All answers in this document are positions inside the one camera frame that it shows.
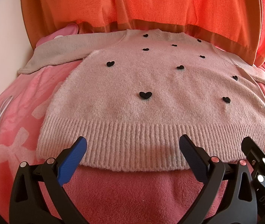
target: sweater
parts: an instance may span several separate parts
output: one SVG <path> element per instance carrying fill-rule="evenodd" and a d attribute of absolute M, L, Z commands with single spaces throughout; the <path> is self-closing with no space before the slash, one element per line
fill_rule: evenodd
<path fill-rule="evenodd" d="M 189 168 L 183 134 L 224 162 L 245 158 L 246 136 L 265 152 L 265 73 L 232 53 L 159 29 L 69 35 L 37 47 L 19 72 L 77 59 L 47 109 L 40 158 L 79 136 L 88 144 L 80 164 L 114 171 Z"/>

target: sheer curtain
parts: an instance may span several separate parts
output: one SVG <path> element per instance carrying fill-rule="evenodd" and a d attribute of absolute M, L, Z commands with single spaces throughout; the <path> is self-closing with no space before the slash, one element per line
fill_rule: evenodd
<path fill-rule="evenodd" d="M 27 33 L 36 42 L 71 22 L 79 33 L 125 29 L 185 32 L 265 64 L 265 0 L 21 0 Z"/>

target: fleece blanket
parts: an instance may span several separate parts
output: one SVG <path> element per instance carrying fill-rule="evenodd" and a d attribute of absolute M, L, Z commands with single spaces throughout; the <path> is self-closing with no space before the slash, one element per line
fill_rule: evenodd
<path fill-rule="evenodd" d="M 0 122 L 0 214 L 7 222 L 17 169 L 22 161 L 45 161 L 35 152 L 44 115 L 53 94 L 79 63 L 47 66 L 20 75 L 0 95 L 0 105 L 14 96 Z M 265 85 L 259 85 L 265 95 Z M 223 182 L 208 216 L 216 212 L 225 185 Z M 90 224 L 176 224 L 202 186 L 191 170 L 124 173 L 80 166 L 63 187 Z M 51 213 L 59 217 L 43 183 L 41 189 Z"/>

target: pink cushion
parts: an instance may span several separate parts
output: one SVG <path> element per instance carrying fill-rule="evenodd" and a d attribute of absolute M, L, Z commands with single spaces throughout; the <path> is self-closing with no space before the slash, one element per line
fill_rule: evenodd
<path fill-rule="evenodd" d="M 78 25 L 75 23 L 71 23 L 71 24 L 67 25 L 65 28 L 62 28 L 62 29 L 38 40 L 38 42 L 36 43 L 36 47 L 38 47 L 39 45 L 41 45 L 47 41 L 50 41 L 50 40 L 53 40 L 53 39 L 56 39 L 56 38 L 59 38 L 62 36 L 76 35 L 76 34 L 78 34 Z"/>

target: white wall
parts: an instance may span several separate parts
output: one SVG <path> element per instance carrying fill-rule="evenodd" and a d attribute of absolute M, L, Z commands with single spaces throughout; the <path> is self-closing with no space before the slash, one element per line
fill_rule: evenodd
<path fill-rule="evenodd" d="M 0 94 L 32 54 L 20 0 L 0 0 Z"/>

